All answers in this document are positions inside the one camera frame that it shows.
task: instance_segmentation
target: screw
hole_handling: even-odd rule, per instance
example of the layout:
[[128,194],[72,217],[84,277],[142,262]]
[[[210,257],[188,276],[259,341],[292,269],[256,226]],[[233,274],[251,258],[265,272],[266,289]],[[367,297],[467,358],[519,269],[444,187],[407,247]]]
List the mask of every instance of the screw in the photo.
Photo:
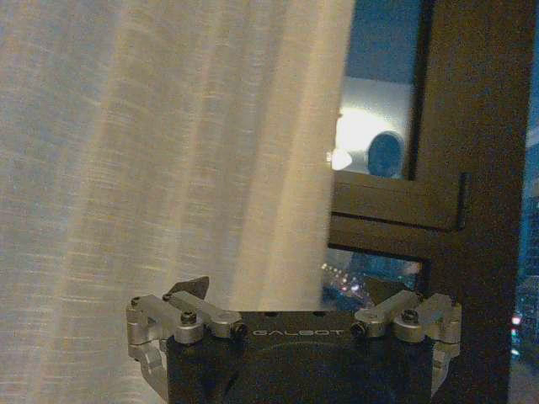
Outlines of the screw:
[[350,332],[354,336],[354,338],[360,339],[364,338],[367,335],[367,329],[365,327],[365,324],[363,322],[355,322],[350,327]]
[[232,324],[230,329],[230,336],[234,341],[242,341],[247,337],[247,326],[242,322],[236,322]]
[[196,323],[196,313],[193,311],[184,311],[180,320],[183,324],[195,324]]
[[401,314],[401,318],[407,324],[417,324],[419,322],[419,314],[416,310],[407,309]]

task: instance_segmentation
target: bright light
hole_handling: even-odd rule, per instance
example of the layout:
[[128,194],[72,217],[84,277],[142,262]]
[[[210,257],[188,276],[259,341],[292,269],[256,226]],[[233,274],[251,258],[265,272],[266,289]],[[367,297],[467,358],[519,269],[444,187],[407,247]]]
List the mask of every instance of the bright light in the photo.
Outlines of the bright light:
[[395,130],[390,123],[371,111],[342,108],[340,113],[335,137],[335,147],[338,149],[348,152],[365,151],[376,135]]
[[331,154],[331,168],[335,171],[343,170],[352,163],[352,156],[344,149],[335,148]]

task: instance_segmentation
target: black window frame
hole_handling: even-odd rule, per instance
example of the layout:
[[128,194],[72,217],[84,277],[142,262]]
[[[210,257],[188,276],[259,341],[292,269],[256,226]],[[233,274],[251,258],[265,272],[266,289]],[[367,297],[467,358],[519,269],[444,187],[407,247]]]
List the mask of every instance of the black window frame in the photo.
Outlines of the black window frame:
[[406,180],[336,173],[329,245],[427,263],[463,305],[433,402],[506,402],[535,2],[435,3]]

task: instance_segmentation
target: white curtain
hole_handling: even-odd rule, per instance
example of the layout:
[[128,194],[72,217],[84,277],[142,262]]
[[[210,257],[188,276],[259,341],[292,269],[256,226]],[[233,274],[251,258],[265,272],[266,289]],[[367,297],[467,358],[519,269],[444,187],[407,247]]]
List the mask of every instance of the white curtain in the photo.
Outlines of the white curtain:
[[0,402],[160,402],[125,305],[315,309],[352,0],[0,2]]

